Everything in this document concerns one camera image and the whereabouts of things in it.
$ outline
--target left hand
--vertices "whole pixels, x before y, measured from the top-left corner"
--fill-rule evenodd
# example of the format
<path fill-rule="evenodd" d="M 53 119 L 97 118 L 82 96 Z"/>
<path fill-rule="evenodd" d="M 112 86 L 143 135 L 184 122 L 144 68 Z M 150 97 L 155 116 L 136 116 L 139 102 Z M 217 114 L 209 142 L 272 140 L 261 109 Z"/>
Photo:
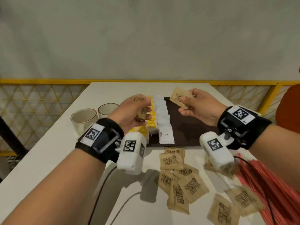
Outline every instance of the left hand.
<path fill-rule="evenodd" d="M 143 100 L 138 100 L 136 102 L 133 101 L 135 97 L 144 98 Z M 128 133 L 134 127 L 145 126 L 147 124 L 146 121 L 137 121 L 135 119 L 139 110 L 141 110 L 145 106 L 151 106 L 151 99 L 137 94 L 134 96 L 125 99 L 118 108 L 116 108 L 108 118 L 115 121 L 124 131 L 124 134 Z M 147 115 L 146 120 L 150 120 L 152 115 Z"/>

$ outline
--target ceramic cup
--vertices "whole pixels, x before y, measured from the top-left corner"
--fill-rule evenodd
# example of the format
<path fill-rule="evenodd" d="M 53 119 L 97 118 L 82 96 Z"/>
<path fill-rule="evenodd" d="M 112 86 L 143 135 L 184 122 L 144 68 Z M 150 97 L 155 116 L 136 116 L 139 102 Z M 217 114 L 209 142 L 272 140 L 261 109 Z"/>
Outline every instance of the ceramic cup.
<path fill-rule="evenodd" d="M 106 118 L 110 115 L 119 105 L 116 103 L 106 103 L 98 108 L 99 118 Z"/>
<path fill-rule="evenodd" d="M 97 111 L 90 108 L 78 110 L 71 115 L 73 126 L 80 136 L 97 120 Z"/>

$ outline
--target gray wall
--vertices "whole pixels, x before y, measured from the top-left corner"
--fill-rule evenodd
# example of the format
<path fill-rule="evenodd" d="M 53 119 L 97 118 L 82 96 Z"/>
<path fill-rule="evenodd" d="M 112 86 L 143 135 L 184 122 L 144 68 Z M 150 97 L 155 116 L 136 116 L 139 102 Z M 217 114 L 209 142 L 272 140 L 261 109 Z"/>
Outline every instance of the gray wall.
<path fill-rule="evenodd" d="M 0 0 L 0 8 L 2 78 L 300 78 L 300 0 Z"/>

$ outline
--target brown tray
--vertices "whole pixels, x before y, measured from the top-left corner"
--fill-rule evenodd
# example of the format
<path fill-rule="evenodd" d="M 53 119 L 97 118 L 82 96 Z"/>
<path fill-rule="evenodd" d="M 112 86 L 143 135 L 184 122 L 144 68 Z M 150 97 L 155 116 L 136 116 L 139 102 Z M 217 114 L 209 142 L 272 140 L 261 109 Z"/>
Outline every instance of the brown tray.
<path fill-rule="evenodd" d="M 158 134 L 150 135 L 147 147 L 185 147 L 200 146 L 199 137 L 209 131 L 219 134 L 217 127 L 208 126 L 195 117 L 182 116 L 177 104 L 170 101 L 169 97 L 164 98 L 166 101 L 170 123 L 173 128 L 175 144 L 160 144 Z"/>

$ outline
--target brown cup rim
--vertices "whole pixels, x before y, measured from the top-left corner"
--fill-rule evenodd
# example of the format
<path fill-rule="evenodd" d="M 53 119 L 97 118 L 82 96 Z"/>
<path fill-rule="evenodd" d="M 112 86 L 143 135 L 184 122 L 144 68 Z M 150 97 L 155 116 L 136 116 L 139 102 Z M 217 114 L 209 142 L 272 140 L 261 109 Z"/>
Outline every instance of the brown cup rim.
<path fill-rule="evenodd" d="M 101 114 L 101 115 L 109 115 L 109 114 L 103 114 L 103 113 L 100 113 L 100 111 L 99 111 L 100 107 L 102 107 L 102 106 L 104 106 L 104 105 L 107 105 L 107 104 L 115 104 L 115 105 L 119 106 L 119 104 L 116 104 L 116 103 L 114 103 L 114 102 L 108 102 L 108 103 L 102 104 L 102 105 L 99 106 L 98 109 L 97 109 L 97 111 L 98 111 L 99 114 Z"/>
<path fill-rule="evenodd" d="M 73 116 L 75 113 L 77 113 L 78 111 L 81 111 L 81 110 L 93 110 L 93 111 L 95 111 L 95 116 L 92 117 L 90 120 L 84 121 L 84 122 L 74 122 L 74 121 L 72 121 L 72 116 Z M 77 123 L 77 124 L 79 124 L 79 123 L 86 123 L 86 122 L 89 122 L 89 121 L 93 120 L 96 116 L 97 116 L 97 111 L 96 111 L 95 109 L 92 109 L 92 108 L 83 108 L 83 109 L 77 110 L 77 111 L 75 111 L 74 113 L 72 113 L 72 115 L 71 115 L 71 117 L 70 117 L 70 120 L 71 120 L 72 122 L 74 122 L 74 123 Z"/>

